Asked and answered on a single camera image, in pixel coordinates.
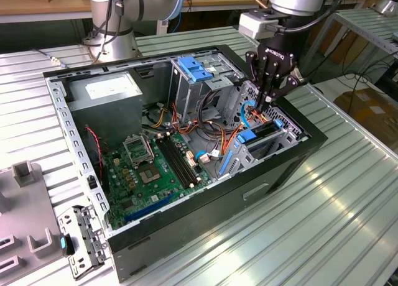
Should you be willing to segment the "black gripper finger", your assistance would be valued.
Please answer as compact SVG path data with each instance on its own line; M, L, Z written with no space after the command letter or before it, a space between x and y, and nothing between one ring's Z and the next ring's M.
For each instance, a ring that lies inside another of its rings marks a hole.
M266 66L268 58L254 51L246 52L246 64L250 70L251 81L257 86L258 95L256 100L256 110L265 111L268 107L266 103Z
M299 68L295 67L285 78L275 79L271 83L271 88L266 96L266 108L299 86L301 86L301 73Z

